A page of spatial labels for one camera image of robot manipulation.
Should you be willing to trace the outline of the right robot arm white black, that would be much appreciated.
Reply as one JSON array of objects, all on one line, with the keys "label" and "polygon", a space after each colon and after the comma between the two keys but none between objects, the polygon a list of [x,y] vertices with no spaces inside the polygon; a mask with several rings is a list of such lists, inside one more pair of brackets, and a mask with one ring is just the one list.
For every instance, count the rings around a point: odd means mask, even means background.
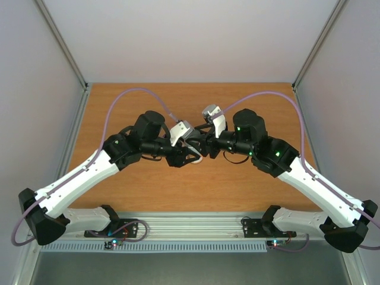
[{"label": "right robot arm white black", "polygon": [[306,212],[270,206],[261,218],[267,236],[296,232],[323,237],[346,253],[363,246],[370,219],[378,209],[373,201],[356,199],[325,179],[302,161],[289,143],[269,136],[264,119],[254,111],[243,109],[235,113],[233,131],[227,129],[218,106],[208,106],[202,115],[204,126],[210,128],[201,135],[203,155],[215,158],[220,151],[226,151],[247,156],[258,170],[294,187],[320,208],[319,212]]}]

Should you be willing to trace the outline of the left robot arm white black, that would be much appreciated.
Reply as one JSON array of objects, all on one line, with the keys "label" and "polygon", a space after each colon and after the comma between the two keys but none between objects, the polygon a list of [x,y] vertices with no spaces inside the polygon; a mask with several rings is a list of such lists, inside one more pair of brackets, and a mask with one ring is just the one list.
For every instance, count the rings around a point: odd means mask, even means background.
[{"label": "left robot arm white black", "polygon": [[69,214],[69,206],[93,186],[140,159],[164,157],[171,167],[183,167],[199,160],[198,153],[182,144],[194,130],[187,121],[179,121],[169,129],[161,114],[146,111],[133,125],[111,135],[84,163],[56,182],[38,191],[22,190],[18,194],[22,219],[33,240],[47,245],[76,229],[101,231],[105,236],[117,234],[120,222],[108,205],[79,210],[76,217]]}]

